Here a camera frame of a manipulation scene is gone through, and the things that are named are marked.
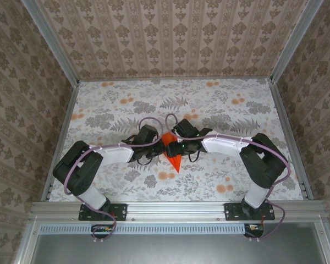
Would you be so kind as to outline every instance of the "gray floor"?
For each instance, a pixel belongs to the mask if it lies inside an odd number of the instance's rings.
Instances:
[[[326,262],[313,224],[283,224],[273,236],[258,243],[243,235],[115,235],[103,243],[94,243],[89,235],[41,235],[32,263]]]

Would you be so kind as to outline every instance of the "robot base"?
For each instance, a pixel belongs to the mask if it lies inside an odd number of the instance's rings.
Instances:
[[[242,210],[241,202],[224,203],[226,221],[261,221],[275,220],[273,206],[267,202],[262,203],[260,208],[251,216],[247,216]]]
[[[117,221],[126,221],[127,216],[127,204],[126,203],[111,203],[109,205],[108,213],[115,216]],[[111,219],[105,214],[96,213],[90,210],[85,205],[81,205],[79,215],[79,221],[111,221]]]

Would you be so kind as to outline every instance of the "wall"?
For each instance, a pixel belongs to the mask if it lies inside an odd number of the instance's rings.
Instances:
[[[270,75],[306,0],[37,0],[81,79]]]
[[[316,199],[330,220],[330,0],[324,0],[278,87]]]
[[[20,1],[0,1],[0,263],[40,200],[71,85]]]

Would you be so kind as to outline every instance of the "orange object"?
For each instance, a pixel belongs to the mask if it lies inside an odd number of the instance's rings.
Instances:
[[[177,138],[170,134],[170,132],[164,134],[162,136],[162,140],[164,142],[164,145],[167,146],[173,141],[177,141]],[[166,155],[166,152],[164,152],[164,155],[168,158],[168,160],[171,162],[171,164],[175,167],[176,171],[180,173],[180,167],[181,167],[181,155],[177,155],[176,157],[169,158]]]

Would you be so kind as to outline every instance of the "floral tablecloth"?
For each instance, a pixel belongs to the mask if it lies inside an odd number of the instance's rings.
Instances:
[[[78,140],[91,145],[118,143],[137,134],[143,117],[164,123],[168,113],[188,119],[199,130],[209,127],[236,136],[265,133],[291,162],[266,79],[82,82],[63,154]],[[156,122],[145,123],[160,131]],[[225,201],[241,200],[251,180],[242,161],[201,153],[195,163],[183,157],[180,173],[164,155],[145,166],[136,162],[102,166],[94,184],[111,201]],[[303,199],[294,169],[271,199]],[[75,198],[65,195],[55,180],[50,201]]]

